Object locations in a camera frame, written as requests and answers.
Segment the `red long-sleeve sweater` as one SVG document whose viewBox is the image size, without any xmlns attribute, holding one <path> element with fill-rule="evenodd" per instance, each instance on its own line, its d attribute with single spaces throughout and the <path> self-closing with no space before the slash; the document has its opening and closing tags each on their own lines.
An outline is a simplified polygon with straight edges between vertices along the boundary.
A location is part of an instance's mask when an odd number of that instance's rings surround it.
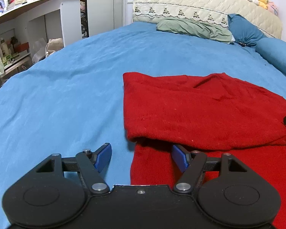
<svg viewBox="0 0 286 229">
<path fill-rule="evenodd" d="M 132 185 L 169 185 L 181 177 L 174 144 L 209 157 L 229 152 L 268 181 L 286 228 L 286 100 L 224 73 L 206 77 L 123 75 L 124 127 L 135 143 Z"/>
</svg>

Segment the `blue bed sheet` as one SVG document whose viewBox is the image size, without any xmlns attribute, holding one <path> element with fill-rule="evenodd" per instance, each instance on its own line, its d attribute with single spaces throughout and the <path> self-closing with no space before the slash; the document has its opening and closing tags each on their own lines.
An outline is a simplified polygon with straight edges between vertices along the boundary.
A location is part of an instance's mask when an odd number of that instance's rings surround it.
<svg viewBox="0 0 286 229">
<path fill-rule="evenodd" d="M 134 144 L 123 124 L 123 74 L 226 73 L 286 99 L 286 75 L 252 48 L 157 31 L 150 23 L 80 40 L 14 75 L 0 88 L 0 228 L 4 192 L 53 153 L 73 157 L 112 145 L 109 185 L 130 183 Z"/>
</svg>

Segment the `beige bag on floor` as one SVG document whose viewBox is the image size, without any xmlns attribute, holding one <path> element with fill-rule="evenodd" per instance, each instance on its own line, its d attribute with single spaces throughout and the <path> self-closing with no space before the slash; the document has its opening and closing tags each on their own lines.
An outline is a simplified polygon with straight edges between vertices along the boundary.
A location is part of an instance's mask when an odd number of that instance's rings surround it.
<svg viewBox="0 0 286 229">
<path fill-rule="evenodd" d="M 50 39 L 45 47 L 45 56 L 48 57 L 52 53 L 60 51 L 63 48 L 64 44 L 62 38 Z"/>
</svg>

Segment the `green pillow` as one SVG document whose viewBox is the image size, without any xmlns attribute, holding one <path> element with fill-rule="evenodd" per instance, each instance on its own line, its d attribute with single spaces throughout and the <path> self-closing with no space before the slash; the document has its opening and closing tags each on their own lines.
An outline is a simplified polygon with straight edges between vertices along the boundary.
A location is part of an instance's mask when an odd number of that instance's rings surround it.
<svg viewBox="0 0 286 229">
<path fill-rule="evenodd" d="M 226 44 L 235 42 L 231 31 L 216 24 L 181 18 L 166 18 L 157 23 L 157 31 L 195 36 Z"/>
</svg>

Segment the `dark blue pillow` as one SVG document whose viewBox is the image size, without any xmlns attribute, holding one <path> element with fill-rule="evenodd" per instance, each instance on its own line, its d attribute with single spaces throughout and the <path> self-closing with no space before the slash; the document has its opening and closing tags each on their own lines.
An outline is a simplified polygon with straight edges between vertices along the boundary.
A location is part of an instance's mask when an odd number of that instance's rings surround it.
<svg viewBox="0 0 286 229">
<path fill-rule="evenodd" d="M 259 40 L 266 38 L 261 30 L 239 14 L 228 15 L 228 26 L 236 43 L 241 46 L 255 48 Z"/>
</svg>

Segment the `blue folded duvet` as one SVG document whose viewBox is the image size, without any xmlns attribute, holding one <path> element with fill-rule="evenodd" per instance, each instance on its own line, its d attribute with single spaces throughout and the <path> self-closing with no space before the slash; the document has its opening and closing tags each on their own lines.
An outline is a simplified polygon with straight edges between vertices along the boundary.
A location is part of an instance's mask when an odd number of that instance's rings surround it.
<svg viewBox="0 0 286 229">
<path fill-rule="evenodd" d="M 255 50 L 286 75 L 286 42 L 276 38 L 262 38 L 257 42 Z"/>
</svg>

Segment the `white shelf desk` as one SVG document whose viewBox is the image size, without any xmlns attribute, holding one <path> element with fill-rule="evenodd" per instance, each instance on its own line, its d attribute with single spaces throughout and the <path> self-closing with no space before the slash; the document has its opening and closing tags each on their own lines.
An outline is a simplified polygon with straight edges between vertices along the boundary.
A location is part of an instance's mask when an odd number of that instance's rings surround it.
<svg viewBox="0 0 286 229">
<path fill-rule="evenodd" d="M 31 52 L 40 38 L 62 38 L 65 47 L 82 40 L 80 0 L 34 0 L 10 9 L 0 16 L 0 38 L 13 35 Z"/>
</svg>

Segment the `cream quilted headboard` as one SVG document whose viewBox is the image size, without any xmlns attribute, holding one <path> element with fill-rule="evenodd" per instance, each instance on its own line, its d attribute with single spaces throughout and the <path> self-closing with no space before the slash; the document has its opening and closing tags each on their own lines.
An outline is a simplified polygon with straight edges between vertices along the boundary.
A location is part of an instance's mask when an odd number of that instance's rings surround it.
<svg viewBox="0 0 286 229">
<path fill-rule="evenodd" d="M 228 27 L 229 14 L 241 15 L 268 37 L 281 38 L 283 26 L 278 16 L 248 0 L 133 0 L 135 22 L 185 18 Z"/>
</svg>

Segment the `white grey wardrobe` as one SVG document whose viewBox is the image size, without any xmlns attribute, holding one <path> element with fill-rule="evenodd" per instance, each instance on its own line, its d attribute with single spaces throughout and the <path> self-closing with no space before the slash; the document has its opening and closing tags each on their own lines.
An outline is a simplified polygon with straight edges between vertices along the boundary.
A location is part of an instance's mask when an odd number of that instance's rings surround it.
<svg viewBox="0 0 286 229">
<path fill-rule="evenodd" d="M 80 0 L 82 37 L 121 27 L 122 16 L 122 0 Z"/>
</svg>

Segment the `light pink plush toy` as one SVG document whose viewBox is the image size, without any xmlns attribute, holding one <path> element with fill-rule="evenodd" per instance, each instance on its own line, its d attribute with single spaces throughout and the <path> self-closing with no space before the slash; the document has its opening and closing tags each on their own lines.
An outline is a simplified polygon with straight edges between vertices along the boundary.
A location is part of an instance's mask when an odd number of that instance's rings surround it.
<svg viewBox="0 0 286 229">
<path fill-rule="evenodd" d="M 276 15 L 277 17 L 279 16 L 279 8 L 277 7 L 277 5 L 275 5 L 274 2 L 268 1 L 267 10 L 272 14 Z"/>
</svg>

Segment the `yellow plush toy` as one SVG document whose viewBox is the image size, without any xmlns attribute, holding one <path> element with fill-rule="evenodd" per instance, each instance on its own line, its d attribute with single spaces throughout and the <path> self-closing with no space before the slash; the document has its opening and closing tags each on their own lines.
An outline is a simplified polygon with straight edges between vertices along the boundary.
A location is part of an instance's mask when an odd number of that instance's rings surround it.
<svg viewBox="0 0 286 229">
<path fill-rule="evenodd" d="M 258 0 L 259 6 L 267 10 L 268 9 L 268 6 L 267 6 L 268 1 L 269 0 Z"/>
</svg>

